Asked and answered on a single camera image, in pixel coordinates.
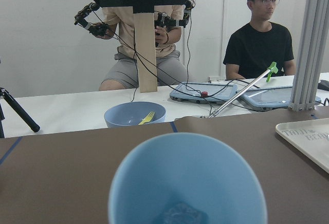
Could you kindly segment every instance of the brown table surface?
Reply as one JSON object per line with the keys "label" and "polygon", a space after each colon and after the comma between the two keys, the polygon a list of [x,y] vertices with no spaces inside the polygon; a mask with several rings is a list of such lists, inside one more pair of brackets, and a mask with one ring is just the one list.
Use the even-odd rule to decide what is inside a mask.
{"label": "brown table surface", "polygon": [[277,109],[0,139],[0,158],[15,144],[0,165],[0,222],[107,223],[111,180],[124,156],[177,130],[217,138],[247,160],[263,188],[269,223],[328,223],[329,174],[275,131],[279,123],[328,117],[329,107]]}

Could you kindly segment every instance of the red object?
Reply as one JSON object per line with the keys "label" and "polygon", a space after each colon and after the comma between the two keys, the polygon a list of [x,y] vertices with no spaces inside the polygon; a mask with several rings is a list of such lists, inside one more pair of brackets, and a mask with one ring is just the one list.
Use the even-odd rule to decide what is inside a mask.
{"label": "red object", "polygon": [[206,91],[201,92],[201,97],[207,97],[207,96],[208,96],[208,92],[206,92]]}

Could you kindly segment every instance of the green clamp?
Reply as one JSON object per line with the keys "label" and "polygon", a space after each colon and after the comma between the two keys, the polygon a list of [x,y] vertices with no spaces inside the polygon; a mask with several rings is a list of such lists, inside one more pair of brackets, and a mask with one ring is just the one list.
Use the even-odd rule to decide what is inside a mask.
{"label": "green clamp", "polygon": [[271,78],[273,72],[278,73],[277,63],[273,61],[272,64],[267,68],[267,70],[270,70],[271,72],[267,75],[266,83]]}

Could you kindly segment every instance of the blue bowl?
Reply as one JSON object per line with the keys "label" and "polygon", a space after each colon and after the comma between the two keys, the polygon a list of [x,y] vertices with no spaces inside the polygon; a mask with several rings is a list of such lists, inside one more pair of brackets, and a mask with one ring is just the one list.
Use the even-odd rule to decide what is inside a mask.
{"label": "blue bowl", "polygon": [[107,127],[138,125],[150,111],[155,111],[152,123],[165,121],[166,109],[153,102],[128,102],[119,104],[107,110],[104,114]]}
{"label": "blue bowl", "polygon": [[109,222],[164,223],[163,213],[179,202],[200,211],[202,224],[267,223],[248,163],[228,145],[193,133],[154,137],[124,158],[109,193]]}

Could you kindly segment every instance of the bracelet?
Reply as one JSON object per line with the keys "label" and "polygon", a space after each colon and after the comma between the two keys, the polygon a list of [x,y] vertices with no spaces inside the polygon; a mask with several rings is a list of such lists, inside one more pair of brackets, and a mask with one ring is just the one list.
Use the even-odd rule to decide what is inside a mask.
{"label": "bracelet", "polygon": [[169,41],[169,36],[168,36],[168,33],[166,32],[166,35],[167,35],[167,40],[164,44],[166,44],[168,41]]}

